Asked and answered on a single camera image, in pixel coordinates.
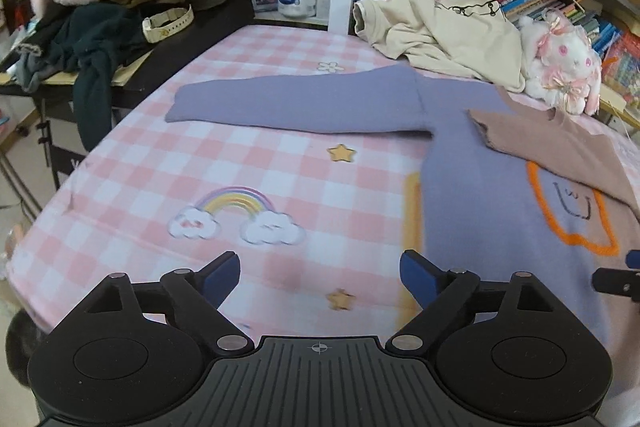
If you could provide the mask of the purple knit sweater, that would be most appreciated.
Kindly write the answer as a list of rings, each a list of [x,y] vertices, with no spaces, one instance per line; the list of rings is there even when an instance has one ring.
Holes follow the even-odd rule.
[[[533,272],[594,335],[610,335],[591,275],[598,258],[631,248],[634,191],[611,140],[559,110],[396,65],[186,84],[166,120],[318,134],[424,132],[428,259],[493,280]]]

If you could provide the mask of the pink checked cartoon desk mat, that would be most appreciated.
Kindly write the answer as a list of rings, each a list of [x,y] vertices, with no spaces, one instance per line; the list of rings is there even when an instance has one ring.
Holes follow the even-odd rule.
[[[52,329],[112,272],[156,280],[223,251],[241,258],[224,313],[250,335],[387,337],[418,306],[398,277],[423,245],[425,134],[321,135],[169,122],[191,83],[367,72],[362,41],[250,26],[197,57],[81,161],[9,263],[28,316]]]

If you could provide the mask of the white pink plush bunny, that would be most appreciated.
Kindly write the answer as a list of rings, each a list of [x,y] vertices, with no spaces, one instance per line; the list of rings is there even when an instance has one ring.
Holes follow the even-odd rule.
[[[585,29],[548,10],[541,20],[522,16],[518,30],[525,94],[570,115],[597,113],[602,62]]]

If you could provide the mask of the cream t-shirt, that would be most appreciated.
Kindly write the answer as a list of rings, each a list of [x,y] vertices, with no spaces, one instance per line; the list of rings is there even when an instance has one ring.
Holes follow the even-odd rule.
[[[521,93],[518,28],[497,0],[359,0],[355,34],[391,60]]]

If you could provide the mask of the cream wrist watch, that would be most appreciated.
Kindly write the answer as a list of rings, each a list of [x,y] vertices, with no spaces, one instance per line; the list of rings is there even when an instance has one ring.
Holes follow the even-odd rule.
[[[177,35],[188,28],[194,21],[192,6],[178,6],[165,12],[145,17],[142,20],[142,34],[148,43],[159,43]]]

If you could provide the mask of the dark green garment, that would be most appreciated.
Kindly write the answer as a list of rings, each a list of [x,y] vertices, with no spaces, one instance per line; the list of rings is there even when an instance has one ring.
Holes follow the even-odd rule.
[[[15,81],[34,92],[50,74],[74,74],[74,114],[82,145],[90,152],[112,130],[116,70],[153,49],[142,30],[152,14],[142,6],[107,2],[59,6],[18,46],[23,57]]]

